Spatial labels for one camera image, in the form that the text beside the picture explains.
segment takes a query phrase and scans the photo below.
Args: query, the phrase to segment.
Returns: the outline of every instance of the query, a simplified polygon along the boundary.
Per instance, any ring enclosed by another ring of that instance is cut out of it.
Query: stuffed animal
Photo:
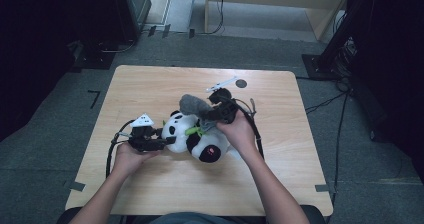
[[[171,114],[165,123],[161,137],[176,137],[174,144],[167,145],[172,152],[188,150],[191,155],[207,163],[218,161],[229,150],[225,135],[216,128],[216,123],[200,119],[202,112],[211,110],[208,104],[191,95],[184,95],[180,110]]]

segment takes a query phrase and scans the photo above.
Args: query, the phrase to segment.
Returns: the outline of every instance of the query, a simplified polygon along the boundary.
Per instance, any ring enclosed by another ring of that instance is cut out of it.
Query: hand
[[[120,173],[125,177],[133,174],[145,161],[160,154],[160,151],[139,152],[128,142],[118,146],[112,173]]]
[[[216,127],[227,137],[231,145],[241,154],[257,152],[255,146],[255,134],[244,116],[243,112],[237,111],[236,117],[231,124],[218,122]]]

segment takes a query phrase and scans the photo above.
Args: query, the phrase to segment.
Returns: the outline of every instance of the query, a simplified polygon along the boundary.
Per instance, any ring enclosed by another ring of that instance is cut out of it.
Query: bare arm
[[[119,190],[125,180],[134,173],[141,164],[159,152],[139,153],[128,143],[118,146],[115,165],[109,177],[90,201],[78,212],[71,223],[106,223]]]
[[[217,127],[227,136],[249,167],[269,223],[309,223],[297,201],[259,154],[252,128],[243,113],[238,111],[233,123],[218,123]]]

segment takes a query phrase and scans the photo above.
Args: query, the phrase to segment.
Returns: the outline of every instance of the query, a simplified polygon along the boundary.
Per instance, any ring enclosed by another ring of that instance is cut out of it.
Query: panda face
[[[187,129],[196,125],[198,118],[195,115],[183,115],[180,112],[173,112],[171,118],[165,124],[162,130],[161,137],[176,137],[174,144],[167,145],[172,152],[181,153],[187,150],[185,135]]]

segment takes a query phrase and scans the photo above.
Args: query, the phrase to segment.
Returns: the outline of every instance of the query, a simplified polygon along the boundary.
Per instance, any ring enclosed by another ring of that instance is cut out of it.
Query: person's right hand
[[[255,134],[243,112],[237,111],[236,117],[231,124],[218,122],[216,127],[227,137],[231,145],[243,156],[249,152],[257,152],[255,146]]]

